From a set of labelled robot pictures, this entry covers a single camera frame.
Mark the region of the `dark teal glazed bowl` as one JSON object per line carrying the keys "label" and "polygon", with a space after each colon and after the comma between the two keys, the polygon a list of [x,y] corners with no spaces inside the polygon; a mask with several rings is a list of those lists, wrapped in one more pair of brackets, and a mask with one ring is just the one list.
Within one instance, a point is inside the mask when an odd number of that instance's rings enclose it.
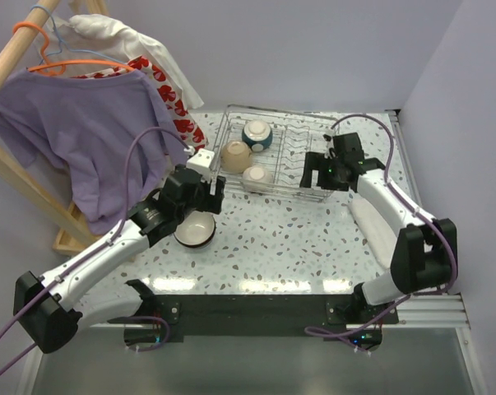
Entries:
{"label": "dark teal glazed bowl", "polygon": [[174,238],[183,246],[197,249],[207,245],[216,232],[216,221],[212,214],[194,211],[174,232]]}

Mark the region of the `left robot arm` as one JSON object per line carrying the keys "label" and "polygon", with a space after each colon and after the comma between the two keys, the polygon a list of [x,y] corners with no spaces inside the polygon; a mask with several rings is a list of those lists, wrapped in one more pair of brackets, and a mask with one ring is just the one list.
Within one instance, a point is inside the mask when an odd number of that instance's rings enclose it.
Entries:
{"label": "left robot arm", "polygon": [[223,176],[176,166],[162,188],[82,253],[42,276],[21,275],[15,284],[16,320],[43,353],[59,350],[78,331],[83,314],[74,309],[76,302],[117,266],[173,234],[194,211],[220,213],[225,184]]}

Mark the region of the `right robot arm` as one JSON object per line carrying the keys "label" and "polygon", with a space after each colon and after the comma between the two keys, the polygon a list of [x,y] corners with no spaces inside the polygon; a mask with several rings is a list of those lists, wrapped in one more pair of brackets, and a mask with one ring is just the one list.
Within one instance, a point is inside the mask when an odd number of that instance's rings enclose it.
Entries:
{"label": "right robot arm", "polygon": [[350,312],[360,323],[370,323],[380,305],[433,287],[448,287],[457,279],[457,228],[439,220],[409,199],[388,177],[387,166],[366,157],[357,133],[331,138],[327,152],[308,151],[299,186],[331,191],[353,191],[378,211],[397,236],[390,268],[381,276],[355,287]]}

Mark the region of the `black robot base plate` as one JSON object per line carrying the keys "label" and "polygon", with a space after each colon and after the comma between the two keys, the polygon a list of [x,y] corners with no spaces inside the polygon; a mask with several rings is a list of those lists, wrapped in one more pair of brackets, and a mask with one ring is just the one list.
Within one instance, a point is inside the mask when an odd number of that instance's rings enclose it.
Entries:
{"label": "black robot base plate", "polygon": [[397,324],[392,304],[370,306],[354,295],[156,295],[138,280],[133,314],[112,323],[142,324],[144,333],[127,331],[127,344],[182,342],[185,337],[302,337],[305,328],[327,330],[334,339],[346,333],[353,346],[367,350],[382,342],[382,326]]}

